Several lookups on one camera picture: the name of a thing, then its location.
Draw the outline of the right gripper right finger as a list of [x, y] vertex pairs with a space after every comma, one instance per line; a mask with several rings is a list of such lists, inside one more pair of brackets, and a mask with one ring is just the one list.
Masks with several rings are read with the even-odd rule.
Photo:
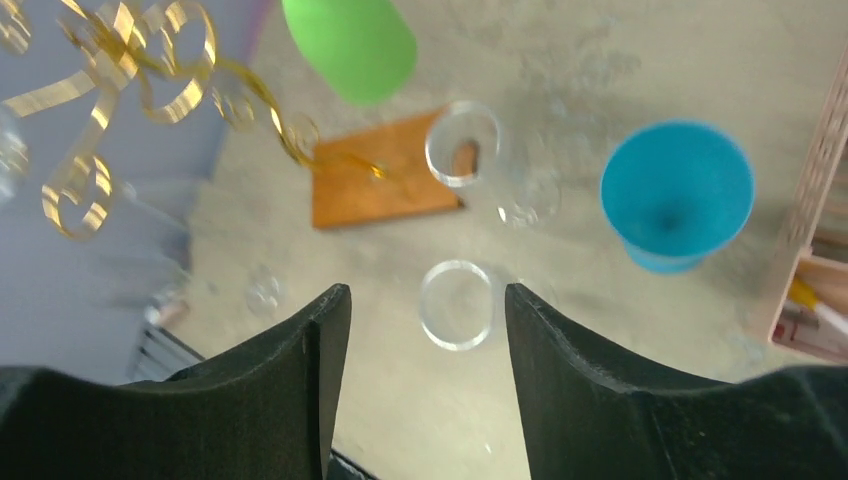
[[843, 479], [847, 371], [793, 366], [724, 383], [642, 357], [505, 290], [535, 479]]

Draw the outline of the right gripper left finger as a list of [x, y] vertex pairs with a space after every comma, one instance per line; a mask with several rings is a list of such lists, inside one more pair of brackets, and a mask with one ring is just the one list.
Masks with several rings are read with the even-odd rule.
[[291, 318], [163, 381], [92, 383], [1, 371], [5, 479], [345, 479], [332, 449], [352, 295], [326, 290]]

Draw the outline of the clear flute wine glass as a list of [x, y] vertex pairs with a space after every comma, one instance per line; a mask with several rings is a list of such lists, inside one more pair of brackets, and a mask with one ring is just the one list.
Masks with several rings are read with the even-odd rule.
[[[31, 166], [29, 151], [21, 128], [19, 116], [9, 107], [1, 107], [1, 207], [5, 209], [19, 194], [29, 176]], [[109, 173], [105, 163], [96, 160], [89, 167], [84, 166], [78, 173], [69, 175], [69, 187], [57, 192], [57, 196], [67, 197], [72, 203], [85, 203], [87, 200], [77, 195], [79, 188], [86, 190], [87, 181], [95, 183], [95, 198], [89, 202], [79, 227], [58, 226], [62, 234], [74, 239], [92, 237], [108, 216], [108, 210], [118, 204], [131, 205], [156, 221], [186, 232], [188, 224], [184, 218], [191, 209], [193, 196], [197, 193], [198, 183], [192, 179], [178, 178], [172, 183], [133, 184], [120, 181]]]

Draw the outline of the clear glass back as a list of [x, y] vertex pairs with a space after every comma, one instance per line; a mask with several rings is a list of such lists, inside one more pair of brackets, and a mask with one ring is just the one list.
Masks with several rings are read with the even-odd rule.
[[424, 153], [439, 183], [465, 203], [485, 205], [505, 225], [536, 226], [560, 212], [562, 187], [540, 136], [493, 106], [447, 104], [429, 127]]

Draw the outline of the clear glass near left arm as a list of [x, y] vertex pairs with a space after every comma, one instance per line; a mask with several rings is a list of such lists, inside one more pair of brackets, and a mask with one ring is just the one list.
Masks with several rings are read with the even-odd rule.
[[257, 317], [274, 318], [283, 298], [283, 289], [275, 273], [265, 265], [254, 268], [245, 288], [248, 310]]

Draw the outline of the green plastic goblet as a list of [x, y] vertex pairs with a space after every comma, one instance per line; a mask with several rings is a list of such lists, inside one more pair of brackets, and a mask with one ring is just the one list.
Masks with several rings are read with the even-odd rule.
[[285, 0], [290, 34], [301, 55], [343, 100], [378, 104], [411, 77], [416, 37], [387, 0]]

